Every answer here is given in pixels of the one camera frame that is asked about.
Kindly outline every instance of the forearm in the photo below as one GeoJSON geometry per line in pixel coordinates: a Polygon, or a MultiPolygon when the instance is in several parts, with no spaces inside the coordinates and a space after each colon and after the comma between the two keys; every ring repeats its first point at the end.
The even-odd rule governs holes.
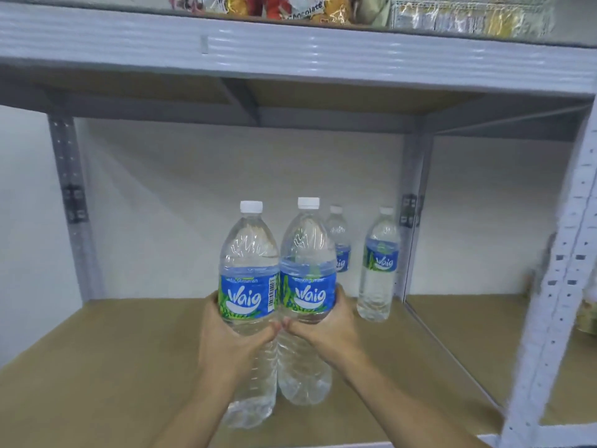
{"type": "Polygon", "coordinates": [[[477,437],[402,392],[364,355],[348,359],[341,371],[396,448],[480,448],[477,437]]]}
{"type": "Polygon", "coordinates": [[[206,448],[234,393],[225,377],[200,377],[189,402],[168,424],[153,448],[206,448]]]}

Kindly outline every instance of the hand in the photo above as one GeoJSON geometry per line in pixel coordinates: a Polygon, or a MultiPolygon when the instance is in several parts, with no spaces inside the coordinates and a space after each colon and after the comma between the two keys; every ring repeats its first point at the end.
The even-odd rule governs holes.
{"type": "Polygon", "coordinates": [[[283,328],[307,340],[328,363],[344,373],[352,361],[366,360],[354,324],[354,314],[344,288],[336,285],[336,304],[332,311],[318,324],[303,324],[285,317],[283,328]]]}
{"type": "Polygon", "coordinates": [[[199,339],[199,374],[207,380],[225,380],[234,388],[251,371],[255,355],[280,331],[280,323],[271,322],[262,331],[241,336],[221,318],[217,292],[210,294],[199,339]]]}

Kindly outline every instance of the bottle label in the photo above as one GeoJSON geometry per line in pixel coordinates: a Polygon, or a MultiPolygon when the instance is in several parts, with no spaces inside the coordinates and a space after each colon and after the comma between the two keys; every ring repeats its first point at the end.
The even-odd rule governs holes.
{"type": "Polygon", "coordinates": [[[258,319],[271,314],[278,303],[278,274],[232,278],[220,275],[218,304],[226,319],[258,319]]]}
{"type": "Polygon", "coordinates": [[[391,251],[384,248],[383,244],[378,245],[378,251],[365,246],[363,266],[370,271],[393,272],[398,267],[398,250],[391,251]]]}
{"type": "Polygon", "coordinates": [[[350,260],[350,248],[344,251],[336,250],[336,272],[345,272],[348,270],[350,260]]]}
{"type": "Polygon", "coordinates": [[[336,302],[336,274],[321,278],[292,277],[280,272],[282,304],[299,313],[323,313],[336,302]]]}

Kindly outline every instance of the person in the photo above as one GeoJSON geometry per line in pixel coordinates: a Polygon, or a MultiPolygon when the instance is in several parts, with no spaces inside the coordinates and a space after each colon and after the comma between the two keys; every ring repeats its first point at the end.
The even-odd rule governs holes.
{"type": "Polygon", "coordinates": [[[353,387],[395,448],[480,448],[479,438],[434,409],[401,391],[363,350],[342,286],[336,304],[318,324],[284,318],[252,336],[236,334],[221,319],[217,293],[211,294],[201,325],[197,386],[189,402],[158,437],[153,448],[206,448],[232,400],[236,385],[248,376],[257,350],[284,330],[307,340],[353,387]]]}

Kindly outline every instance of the water bottle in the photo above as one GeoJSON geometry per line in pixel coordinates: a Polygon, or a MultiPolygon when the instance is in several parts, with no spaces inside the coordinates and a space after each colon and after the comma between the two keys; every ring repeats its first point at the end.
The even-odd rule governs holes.
{"type": "MultiPolygon", "coordinates": [[[[242,218],[232,227],[220,253],[218,304],[221,317],[240,335],[267,327],[275,317],[280,262],[276,241],[261,219],[261,201],[241,201],[242,218]]],[[[276,404],[276,341],[257,353],[251,376],[239,385],[223,422],[254,428],[276,404]]]]}
{"type": "Polygon", "coordinates": [[[330,237],[336,244],[336,281],[346,287],[346,272],[350,263],[348,225],[342,216],[342,206],[330,206],[330,217],[325,221],[330,237]]]}
{"type": "MultiPolygon", "coordinates": [[[[319,217],[319,198],[299,198],[298,209],[280,248],[280,313],[316,324],[336,300],[336,248],[319,217]]],[[[330,391],[332,371],[307,341],[281,331],[278,384],[291,403],[317,404],[330,391]]]]}
{"type": "Polygon", "coordinates": [[[390,316],[394,278],[398,265],[400,233],[391,207],[380,207],[380,215],[365,238],[361,285],[356,309],[363,319],[384,321],[390,316]]]}

